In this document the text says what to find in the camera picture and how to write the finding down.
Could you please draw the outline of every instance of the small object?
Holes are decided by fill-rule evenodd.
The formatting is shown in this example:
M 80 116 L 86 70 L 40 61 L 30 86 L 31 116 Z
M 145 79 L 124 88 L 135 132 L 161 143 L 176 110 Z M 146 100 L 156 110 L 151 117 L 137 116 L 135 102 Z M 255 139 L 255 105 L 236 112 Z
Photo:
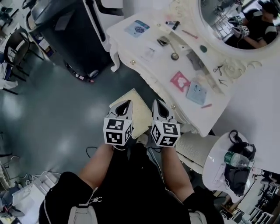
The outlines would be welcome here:
M 179 21 L 166 21 L 165 24 L 167 26 L 170 26 L 172 28 L 172 30 L 176 30 L 177 27 L 180 25 Z
M 210 104 L 208 104 L 206 106 L 203 106 L 201 109 L 208 108 L 208 107 L 211 107 L 211 106 L 213 106 L 213 105 L 210 103 Z
M 128 32 L 130 35 L 132 35 L 135 38 L 140 37 L 145 31 L 147 31 L 150 28 L 147 24 L 141 22 L 140 20 L 136 20 L 133 22 L 130 26 L 125 28 L 125 32 Z
M 157 42 L 161 45 L 161 46 L 167 46 L 170 43 L 170 40 L 167 37 L 160 37 L 159 39 L 157 39 Z
M 176 73 L 170 82 L 172 82 L 181 92 L 184 92 L 185 87 L 188 87 L 191 84 L 191 82 L 180 71 Z
M 198 36 L 195 36 L 195 35 L 193 35 L 193 34 L 187 32 L 186 30 L 182 30 L 182 31 L 183 31 L 184 33 L 190 35 L 191 37 L 193 37 L 193 38 L 195 38 L 195 39 L 198 39 Z
M 175 25 L 174 25 L 174 27 L 172 28 L 173 30 L 176 30 L 177 29 L 177 27 L 180 25 L 180 22 L 179 21 L 177 21 L 176 23 L 175 23 Z
M 227 152 L 224 156 L 224 162 L 236 168 L 249 168 L 254 165 L 254 161 L 250 161 L 247 157 L 234 152 Z
M 199 56 L 193 50 L 187 54 L 187 57 L 190 60 L 190 62 L 192 63 L 193 69 L 195 71 L 202 70 L 205 67 L 202 60 L 199 58 Z
M 219 79 L 219 82 L 220 82 L 220 84 L 225 85 L 226 87 L 228 87 L 228 85 L 226 85 L 225 83 L 223 83 L 223 82 L 226 82 L 226 80 L 221 80 L 221 79 Z
M 173 53 L 173 54 L 171 54 L 171 58 L 173 61 L 177 61 L 179 59 L 179 54 Z
M 207 90 L 204 89 L 199 83 L 191 82 L 189 91 L 187 93 L 187 98 L 199 105 L 204 105 L 206 100 Z
M 207 47 L 206 47 L 206 46 L 203 46 L 203 45 L 200 45 L 200 50 L 201 50 L 203 53 L 206 53 L 206 52 L 207 52 Z
M 181 51 L 186 51 L 186 50 L 190 49 L 190 47 L 188 45 L 181 45 L 181 44 L 179 44 L 179 48 Z
M 216 73 L 216 72 L 219 70 L 219 71 L 220 71 L 220 75 L 222 76 L 223 73 L 222 73 L 222 71 L 221 71 L 221 68 L 222 68 L 223 66 L 224 66 L 224 65 L 218 66 L 218 68 L 215 68 L 215 69 L 213 70 L 213 72 Z

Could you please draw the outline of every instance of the card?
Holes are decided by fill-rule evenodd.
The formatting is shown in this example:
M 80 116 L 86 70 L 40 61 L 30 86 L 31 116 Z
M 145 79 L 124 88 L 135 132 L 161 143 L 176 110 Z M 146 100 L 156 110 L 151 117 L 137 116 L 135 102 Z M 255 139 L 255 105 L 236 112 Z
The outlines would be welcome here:
M 132 35 L 135 38 L 140 37 L 144 32 L 146 32 L 150 27 L 141 22 L 140 20 L 136 20 L 133 22 L 130 26 L 125 28 L 125 32 L 128 32 L 130 35 Z
M 176 75 L 170 80 L 181 92 L 184 92 L 185 87 L 190 86 L 191 82 L 182 74 L 177 72 Z
M 141 58 L 147 62 L 152 62 L 159 57 L 163 51 L 162 47 L 150 41 L 146 41 L 142 48 Z
M 206 100 L 207 90 L 204 89 L 199 83 L 191 82 L 187 98 L 199 105 L 204 105 Z

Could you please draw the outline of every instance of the gray floor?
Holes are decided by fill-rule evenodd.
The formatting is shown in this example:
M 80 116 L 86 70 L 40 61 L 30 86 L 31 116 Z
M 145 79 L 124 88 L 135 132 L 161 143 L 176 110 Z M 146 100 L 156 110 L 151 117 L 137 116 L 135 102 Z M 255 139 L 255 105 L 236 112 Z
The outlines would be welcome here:
M 21 174 L 78 173 L 89 161 L 85 148 L 104 142 L 103 120 L 112 102 L 133 88 L 150 108 L 158 97 L 124 65 L 116 73 L 107 67 L 88 84 L 60 66 L 30 57 L 32 66 L 25 66 L 30 77 L 19 82 L 19 95 L 0 91 L 1 130 L 13 153 L 21 156 Z

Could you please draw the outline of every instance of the wire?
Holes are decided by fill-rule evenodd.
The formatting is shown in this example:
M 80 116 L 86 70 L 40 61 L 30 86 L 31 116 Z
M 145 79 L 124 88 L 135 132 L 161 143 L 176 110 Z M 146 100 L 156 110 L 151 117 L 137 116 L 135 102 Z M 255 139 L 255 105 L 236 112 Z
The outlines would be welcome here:
M 16 177 L 10 178 L 10 180 L 13 180 L 13 179 L 16 179 L 16 178 L 25 179 L 26 177 L 27 177 L 27 174 L 25 174 L 24 177 L 16 176 Z
M 1 185 L 4 187 L 5 191 L 8 191 L 8 190 L 5 188 L 4 184 L 3 184 L 1 181 L 0 181 L 0 183 L 1 183 Z
M 153 147 L 149 147 L 149 148 L 147 148 L 147 151 L 150 153 L 150 155 L 151 155 L 153 161 L 155 162 L 155 164 L 157 165 L 157 167 L 158 167 L 158 169 L 159 169 L 159 172 L 160 172 L 160 174 L 161 174 L 162 181 L 163 181 L 163 183 L 164 183 L 165 190 L 167 190 L 168 192 L 170 192 L 181 204 L 183 204 L 182 201 L 180 201 L 180 199 L 179 199 L 172 191 L 170 191 L 170 190 L 168 190 L 168 189 L 166 188 L 166 186 L 165 186 L 165 181 L 164 181 L 164 178 L 163 178 L 163 175 L 162 175 L 161 168 L 160 168 L 160 166 L 159 166 L 159 164 L 158 164 L 158 161 L 157 161 L 156 157 L 154 156 L 153 151 L 150 152 L 150 149 L 154 149 L 154 148 L 153 148 Z
M 97 149 L 97 147 L 95 147 L 95 146 L 90 146 L 90 147 L 87 147 L 87 148 L 86 148 L 87 156 L 88 156 L 89 158 L 91 158 L 91 157 L 89 156 L 89 154 L 88 154 L 88 149 Z
M 33 174 L 33 175 L 32 175 L 32 182 L 35 181 L 35 178 L 39 179 L 39 177 L 41 177 L 44 173 L 50 173 L 50 174 L 58 174 L 58 175 L 61 175 L 61 173 L 53 173 L 53 172 L 44 171 L 41 175 Z
M 241 40 L 242 40 L 242 39 L 238 40 L 238 42 L 237 42 L 237 44 L 236 44 L 236 46 L 237 46 L 238 49 L 240 49 L 239 46 L 238 46 L 238 44 L 239 44 L 239 42 L 240 42 Z

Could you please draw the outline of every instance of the black chair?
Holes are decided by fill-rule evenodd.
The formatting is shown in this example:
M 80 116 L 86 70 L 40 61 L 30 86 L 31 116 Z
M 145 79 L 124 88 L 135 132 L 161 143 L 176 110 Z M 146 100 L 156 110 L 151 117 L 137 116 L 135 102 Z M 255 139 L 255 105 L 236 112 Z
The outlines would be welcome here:
M 20 48 L 18 50 L 17 47 L 24 41 L 24 43 L 20 46 Z M 38 54 L 36 54 L 34 51 L 32 51 L 30 49 L 31 44 L 35 44 L 29 41 L 28 38 L 28 33 L 25 29 L 23 28 L 19 28 L 17 29 L 8 39 L 7 44 L 5 46 L 5 50 L 4 50 L 4 60 L 8 63 L 7 66 L 7 71 L 6 71 L 6 75 L 4 80 L 9 80 L 11 76 L 15 76 L 18 79 L 22 80 L 22 81 L 26 81 L 24 78 L 18 76 L 15 72 L 19 71 L 21 73 L 23 73 L 26 76 L 29 76 L 29 74 L 27 74 L 26 72 L 23 71 L 23 68 L 21 67 L 21 62 L 25 61 L 25 56 L 28 53 L 33 53 L 35 56 L 37 56 L 38 58 L 40 58 L 41 60 L 44 60 L 42 57 L 40 57 Z M 13 61 L 10 60 L 9 57 L 9 49 L 11 48 L 11 51 L 15 53 L 15 56 L 13 58 Z M 13 91 L 7 90 L 7 89 L 3 89 L 5 91 L 8 91 L 10 93 L 16 94 Z

